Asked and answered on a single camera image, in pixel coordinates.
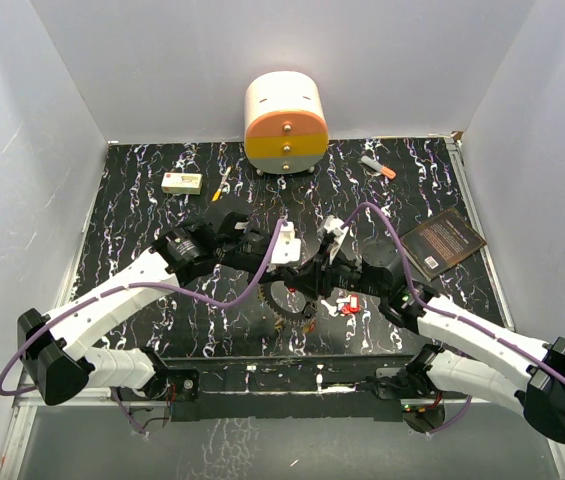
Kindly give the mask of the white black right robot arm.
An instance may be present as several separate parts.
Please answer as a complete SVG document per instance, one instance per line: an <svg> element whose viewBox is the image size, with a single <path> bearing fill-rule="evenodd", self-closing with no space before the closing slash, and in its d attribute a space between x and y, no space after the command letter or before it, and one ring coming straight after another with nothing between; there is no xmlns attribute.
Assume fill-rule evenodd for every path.
<svg viewBox="0 0 565 480"><path fill-rule="evenodd" d="M509 409L545 437L565 444L565 338L553 342L499 327L414 280L403 246L380 248L360 262L332 240L283 276L286 286L316 301L338 288L378 299L394 325L429 342L389 389L428 397L455 392Z"/></svg>

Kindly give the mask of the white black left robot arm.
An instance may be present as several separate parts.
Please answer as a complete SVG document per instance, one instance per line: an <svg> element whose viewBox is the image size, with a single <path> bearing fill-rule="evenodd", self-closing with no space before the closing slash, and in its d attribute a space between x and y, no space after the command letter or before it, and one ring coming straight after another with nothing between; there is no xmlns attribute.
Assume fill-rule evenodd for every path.
<svg viewBox="0 0 565 480"><path fill-rule="evenodd" d="M48 406L73 399L86 388L128 388L148 399L162 396L169 376L159 358L141 348L97 347L97 342L158 299L180 294L231 309L245 300L264 277L287 261L280 248L291 224L278 220L272 232L250 227L247 216L231 212L164 232L131 264L78 299L47 313L32 308L18 319L21 362ZM249 273L245 290L220 301L189 290L189 284L224 265Z"/></svg>

